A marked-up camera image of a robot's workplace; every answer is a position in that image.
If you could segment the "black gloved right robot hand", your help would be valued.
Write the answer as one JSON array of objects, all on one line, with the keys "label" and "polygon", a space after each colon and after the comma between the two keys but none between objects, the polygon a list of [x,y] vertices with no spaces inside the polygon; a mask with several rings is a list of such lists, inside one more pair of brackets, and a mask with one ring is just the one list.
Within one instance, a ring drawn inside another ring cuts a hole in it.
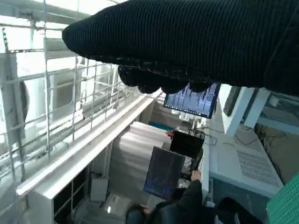
[{"label": "black gloved right robot hand", "polygon": [[129,0],[67,26],[66,47],[142,93],[212,84],[299,94],[296,0]]}]

